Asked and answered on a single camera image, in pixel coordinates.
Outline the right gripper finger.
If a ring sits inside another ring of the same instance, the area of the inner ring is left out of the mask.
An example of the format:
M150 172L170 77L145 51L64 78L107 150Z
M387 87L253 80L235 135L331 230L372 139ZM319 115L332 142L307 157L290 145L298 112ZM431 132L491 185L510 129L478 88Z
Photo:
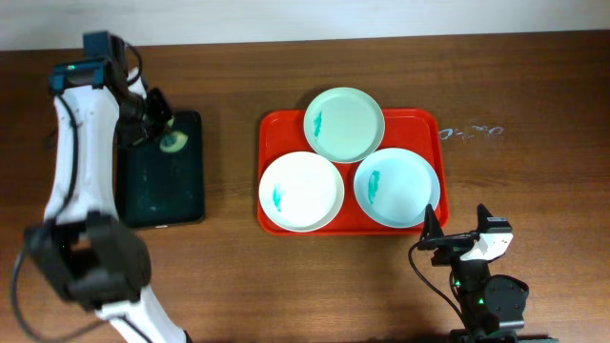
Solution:
M492 214L487 210L487 208L482 204L478 204L477 206L477 217L478 217L478 225L477 232L478 233L487 233L489 229L492 227L492 223L489 221L489 218L492 217Z
M439 224L435 210L431 204L428 204L424 212L423 229L421 232L421 239L428 240L433 238L441 238L444 236L444 232Z

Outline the green yellow sponge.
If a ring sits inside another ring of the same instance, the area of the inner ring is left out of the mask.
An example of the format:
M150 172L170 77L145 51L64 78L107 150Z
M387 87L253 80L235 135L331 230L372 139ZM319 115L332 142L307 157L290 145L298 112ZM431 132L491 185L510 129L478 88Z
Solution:
M188 135L183 131L177 131L173 128L174 120L170 119L166 123L164 134L159 143L159 148L164 153L176 153L181 151L188 142Z

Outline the light blue plate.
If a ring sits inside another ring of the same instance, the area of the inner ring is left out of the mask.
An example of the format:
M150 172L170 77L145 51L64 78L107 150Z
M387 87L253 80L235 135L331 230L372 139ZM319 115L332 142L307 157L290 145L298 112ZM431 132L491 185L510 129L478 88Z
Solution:
M427 207L437 207L441 189L427 160L413 151L388 148L359 164L354 194L358 206L378 224L407 229L424 221Z

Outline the mint green plate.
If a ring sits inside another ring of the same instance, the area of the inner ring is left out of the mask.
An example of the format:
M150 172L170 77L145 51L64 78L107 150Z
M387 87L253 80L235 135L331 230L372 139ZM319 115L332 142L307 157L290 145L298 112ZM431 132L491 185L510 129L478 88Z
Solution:
M328 89L307 107L303 131L310 147L336 163L355 163L373 153L385 133L383 111L368 93Z

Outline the white plate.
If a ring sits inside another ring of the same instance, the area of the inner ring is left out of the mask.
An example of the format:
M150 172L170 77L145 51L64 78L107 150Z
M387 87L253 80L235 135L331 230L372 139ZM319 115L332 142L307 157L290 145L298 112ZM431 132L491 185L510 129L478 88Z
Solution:
M343 178L325 157L286 153L262 173L258 202L266 216L288 232L314 232L329 224L345 197Z

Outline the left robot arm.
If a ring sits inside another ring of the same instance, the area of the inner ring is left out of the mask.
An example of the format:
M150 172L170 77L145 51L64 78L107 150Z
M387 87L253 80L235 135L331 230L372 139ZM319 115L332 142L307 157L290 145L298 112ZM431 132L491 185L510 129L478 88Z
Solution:
M128 342L188 342L153 293L145 243L122 224L112 189L115 145L134 148L166 133L172 113L131 70L134 47L108 31L83 36L84 57L49 79L58 124L51 197L26 230L29 255L59 297L93 311Z

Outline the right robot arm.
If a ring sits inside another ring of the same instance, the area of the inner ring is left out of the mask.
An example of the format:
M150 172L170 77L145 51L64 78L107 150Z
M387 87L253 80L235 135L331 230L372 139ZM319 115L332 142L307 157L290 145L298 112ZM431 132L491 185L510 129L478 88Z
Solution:
M449 332L450 342L517 342L524 327L523 312L529 295L526 283L505 274L492 275L489 264L505 255L514 237L503 217L477 206L475 230L446 235L435 211L424 211L423 230L412 250L432 251L434 267L449 267L453 299L434 285L429 288L445 299L463 327Z

